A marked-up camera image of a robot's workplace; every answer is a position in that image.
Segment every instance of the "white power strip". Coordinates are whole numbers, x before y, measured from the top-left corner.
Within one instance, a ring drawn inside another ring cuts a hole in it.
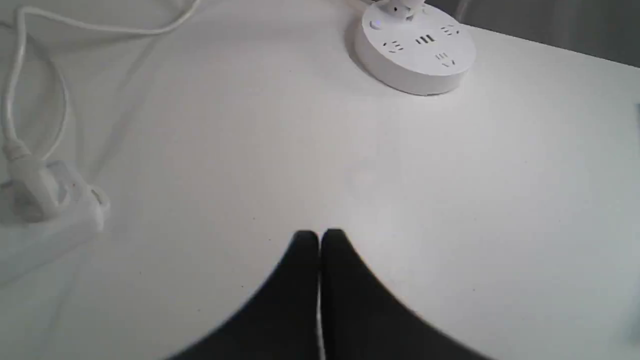
[[[0,185],[0,285],[93,240],[109,216],[109,199],[102,190],[86,184],[62,161],[47,168],[69,190],[67,208],[54,219],[25,222],[11,208],[12,183]]]
[[[370,5],[356,29],[355,50],[373,76],[417,95],[457,88],[476,59],[467,30],[422,0]]]

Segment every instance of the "white table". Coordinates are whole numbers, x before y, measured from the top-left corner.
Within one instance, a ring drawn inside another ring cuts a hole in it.
[[[179,10],[58,3],[141,27]],[[463,86],[406,95],[350,58],[358,7],[210,3],[125,42],[31,21],[72,88],[57,157],[113,217],[0,289],[0,357],[166,357],[239,308],[293,231],[342,227],[403,303],[484,354],[637,359],[640,69],[470,28]]]

